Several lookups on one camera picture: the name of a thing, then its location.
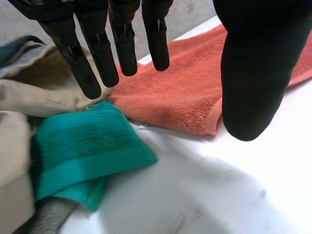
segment teal towel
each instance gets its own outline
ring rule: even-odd
[[[35,200],[64,197],[92,211],[100,205],[106,175],[157,161],[109,101],[82,113],[45,119],[31,145]]]

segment terry cloth texture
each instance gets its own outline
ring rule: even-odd
[[[95,211],[105,176],[156,163],[127,118],[109,101],[75,114],[49,117],[32,141],[35,200],[60,196]]]
[[[133,77],[119,69],[111,101],[129,119],[198,135],[216,135],[221,121],[220,62],[225,28],[169,43],[171,65],[164,72],[141,65]],[[289,85],[312,76],[312,35],[293,70]]]

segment fabric pile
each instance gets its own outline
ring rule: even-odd
[[[111,90],[102,85],[100,98],[87,99],[54,45],[26,36],[0,57],[2,234],[29,218],[17,234],[56,234],[77,204],[98,209],[106,175],[156,163],[106,101]]]
[[[227,32],[223,25],[169,43],[170,67],[156,72],[141,65],[125,77],[111,101],[129,119],[197,135],[216,135],[221,123],[220,61]],[[289,87],[312,77],[312,34],[295,66]]]

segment gray cloth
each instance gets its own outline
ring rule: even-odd
[[[13,234],[57,234],[77,203],[58,197],[47,197],[36,203],[35,215]]]

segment gray floor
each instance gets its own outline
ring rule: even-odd
[[[212,0],[175,0],[166,17],[168,41],[177,38],[213,16],[215,16],[215,9]],[[82,45],[86,46],[77,23],[76,26],[78,39]],[[136,33],[136,56],[139,59],[149,53],[140,9],[133,21],[133,28]],[[113,37],[109,23],[107,24],[107,33],[112,42]],[[36,21],[28,20],[7,0],[0,0],[0,46],[23,35],[34,35],[47,43],[52,42]],[[116,58],[115,47],[112,46],[112,49]]]

